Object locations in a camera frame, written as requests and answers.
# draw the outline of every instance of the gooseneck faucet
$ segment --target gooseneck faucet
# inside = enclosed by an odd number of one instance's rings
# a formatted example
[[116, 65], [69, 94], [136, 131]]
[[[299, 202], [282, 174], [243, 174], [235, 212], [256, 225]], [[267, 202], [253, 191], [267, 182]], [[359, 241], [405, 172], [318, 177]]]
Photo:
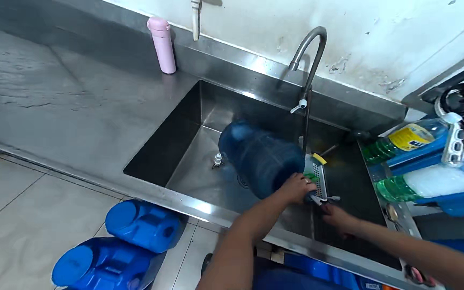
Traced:
[[307, 77], [305, 87], [302, 88], [302, 92], [300, 93], [299, 104], [297, 107], [291, 110], [291, 113], [294, 113], [299, 108], [301, 109], [305, 108], [305, 122], [304, 122], [304, 128], [303, 128], [304, 144], [302, 146], [302, 150], [304, 151], [304, 153], [307, 149], [307, 130], [309, 128], [309, 115], [311, 111], [311, 96], [313, 95], [312, 94], [313, 78], [314, 78], [314, 74], [316, 74], [316, 69], [318, 69], [318, 64], [320, 63], [320, 59], [322, 58], [323, 51], [325, 50], [325, 44], [327, 42], [327, 30], [325, 29], [325, 27], [318, 26], [315, 29], [311, 30], [309, 33], [307, 33], [307, 36], [304, 38], [304, 40], [302, 40], [302, 43], [300, 43], [300, 46], [296, 50], [293, 60], [291, 61], [291, 63], [289, 63], [289, 69], [292, 71], [296, 71], [298, 69], [300, 59], [302, 58], [302, 55], [304, 55], [306, 48], [309, 46], [309, 43], [311, 43], [311, 41], [313, 41], [313, 39], [316, 36], [320, 37], [320, 44], [318, 46], [318, 51], [316, 52], [316, 57], [314, 58], [314, 61], [313, 61], [313, 66], [311, 67], [311, 71], [309, 72], [309, 76]]

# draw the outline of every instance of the human hand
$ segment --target human hand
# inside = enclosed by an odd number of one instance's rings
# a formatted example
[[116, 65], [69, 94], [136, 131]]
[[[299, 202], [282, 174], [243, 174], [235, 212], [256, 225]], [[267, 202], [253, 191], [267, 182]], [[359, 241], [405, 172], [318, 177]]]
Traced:
[[277, 190], [276, 194], [284, 197], [290, 203], [300, 203], [305, 195], [312, 190], [316, 190], [316, 184], [301, 173], [293, 173]]
[[348, 235], [355, 235], [359, 227], [360, 219], [348, 214], [343, 208], [332, 204], [324, 204], [321, 209], [327, 214], [323, 216], [323, 221], [336, 227], [338, 233], [346, 238]]

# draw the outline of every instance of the white wall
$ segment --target white wall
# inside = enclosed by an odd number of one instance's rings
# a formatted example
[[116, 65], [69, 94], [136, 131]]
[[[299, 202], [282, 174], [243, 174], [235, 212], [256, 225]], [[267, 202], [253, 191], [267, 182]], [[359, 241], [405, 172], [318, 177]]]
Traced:
[[[192, 27], [190, 0], [106, 1]], [[464, 58], [464, 0], [206, 1], [222, 5], [203, 3], [202, 34], [284, 64], [326, 27], [318, 75], [395, 100]]]

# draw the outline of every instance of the stainless steel sink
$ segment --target stainless steel sink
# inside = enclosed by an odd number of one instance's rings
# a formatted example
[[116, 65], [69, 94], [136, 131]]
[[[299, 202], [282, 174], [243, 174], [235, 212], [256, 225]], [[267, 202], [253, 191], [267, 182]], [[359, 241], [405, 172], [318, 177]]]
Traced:
[[[242, 213], [259, 199], [226, 160], [224, 165], [212, 169], [214, 156], [219, 152], [219, 136], [235, 119], [246, 119], [280, 138], [296, 142], [304, 118], [264, 100], [199, 81], [125, 167], [124, 173]], [[339, 144], [345, 134], [343, 129], [311, 119], [308, 147], [323, 152]], [[385, 226], [357, 142], [341, 143], [326, 159], [328, 194], [341, 196], [341, 206], [352, 214]], [[314, 204], [287, 208], [276, 227], [400, 267], [398, 259], [367, 242], [343, 241], [321, 221], [321, 212]]]

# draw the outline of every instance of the plastic bottle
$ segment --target plastic bottle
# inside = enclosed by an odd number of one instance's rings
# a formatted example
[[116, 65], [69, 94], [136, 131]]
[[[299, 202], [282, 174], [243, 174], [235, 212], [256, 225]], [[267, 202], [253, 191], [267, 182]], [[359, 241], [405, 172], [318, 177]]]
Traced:
[[176, 66], [169, 23], [159, 17], [150, 17], [146, 26], [151, 31], [151, 36], [153, 37], [160, 70], [167, 74], [174, 73], [176, 71]]
[[230, 123], [221, 133], [218, 146], [260, 199], [273, 194], [293, 173], [304, 171], [304, 153], [297, 144], [276, 138], [245, 120]]
[[[449, 113], [444, 115], [443, 120], [450, 121], [456, 116]], [[389, 160], [396, 155], [420, 148], [442, 135], [448, 134], [448, 122], [442, 119], [425, 119], [408, 124], [401, 129], [391, 133], [388, 137], [380, 138], [375, 143], [363, 148], [364, 160], [368, 164], [378, 164]]]
[[391, 202], [464, 193], [464, 163], [459, 167], [445, 163], [431, 165], [378, 181], [375, 188]]
[[175, 212], [135, 199], [112, 207], [105, 226], [110, 234], [154, 253], [175, 247], [184, 231]]
[[140, 290], [149, 285], [164, 255], [121, 241], [92, 238], [63, 254], [51, 279], [77, 290]]

